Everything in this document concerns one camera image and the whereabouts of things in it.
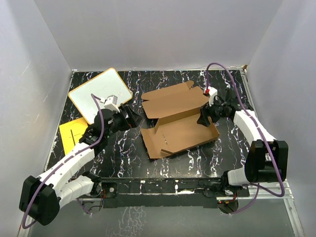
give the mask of brown cardboard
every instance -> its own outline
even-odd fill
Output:
[[[197,124],[199,108],[207,103],[192,81],[143,94],[145,113],[158,119],[155,127],[141,129],[150,158],[163,158],[198,145],[214,141],[219,132],[215,125]]]

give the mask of marble tabletop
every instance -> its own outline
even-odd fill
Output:
[[[94,78],[101,72],[75,72],[69,90]],[[242,100],[246,102],[247,94],[240,70],[231,70],[240,87]],[[130,71],[119,75],[133,92],[128,102],[131,108],[144,119],[141,128],[154,126],[154,120],[147,119],[142,107],[142,93],[182,83],[194,81],[194,86],[205,88],[205,71]],[[225,98],[225,89],[231,87],[229,77],[222,70],[211,70],[210,85],[218,90],[218,95]],[[60,124],[81,118],[74,104],[67,98]],[[240,168],[248,154],[248,144],[239,128],[229,120],[222,118],[216,124],[220,136],[210,142],[168,158],[149,159],[142,139],[140,127],[126,132],[118,132],[108,139],[107,147],[91,162],[87,163],[77,174],[90,170],[101,177],[133,178],[189,178],[220,177],[224,171]],[[47,169],[64,157],[63,144],[57,131]]]

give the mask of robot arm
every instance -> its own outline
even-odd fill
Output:
[[[86,129],[79,143],[69,154],[37,178],[29,176],[24,181],[20,210],[26,212],[28,206],[31,205],[28,215],[42,225],[47,225],[57,216],[59,209],[67,203],[82,195],[96,196],[100,193],[98,188],[101,179],[90,172],[83,173],[71,182],[69,180],[106,147],[109,136],[117,131],[137,127],[142,120],[129,106],[122,104],[119,109],[116,101],[115,96],[110,96],[106,100],[100,99],[100,102],[104,103],[104,109],[101,109],[103,121],[98,113],[94,124]],[[102,124],[104,125],[103,136],[96,144],[102,134]],[[31,203],[40,185],[41,189],[34,202]]]
[[[247,112],[256,120],[253,120],[241,108],[238,99],[233,96],[233,91],[227,89],[226,100],[217,95],[217,90],[209,87],[209,102],[201,107],[201,115],[198,123],[209,126],[211,118],[213,123],[220,118],[230,118],[243,132],[249,143],[250,149],[245,166],[236,170],[225,171],[222,176],[220,189],[227,186],[242,186],[256,182],[277,182],[276,171],[273,167],[267,148],[262,141],[257,128],[260,128],[272,150],[278,171],[282,181],[286,178],[288,145],[285,141],[278,141],[258,121],[250,105],[245,105]]]

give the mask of whiteboard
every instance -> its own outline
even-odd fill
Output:
[[[94,117],[98,112],[91,93],[105,99],[111,95],[115,95],[118,98],[118,106],[126,103],[133,97],[133,93],[127,88],[114,68],[109,68],[93,79],[78,86],[76,89],[70,91],[68,96],[89,124],[93,123]]]

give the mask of yellow paper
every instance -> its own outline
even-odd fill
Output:
[[[82,137],[87,127],[88,124],[84,118],[78,118],[59,126],[65,155],[67,155],[75,147],[75,144]]]

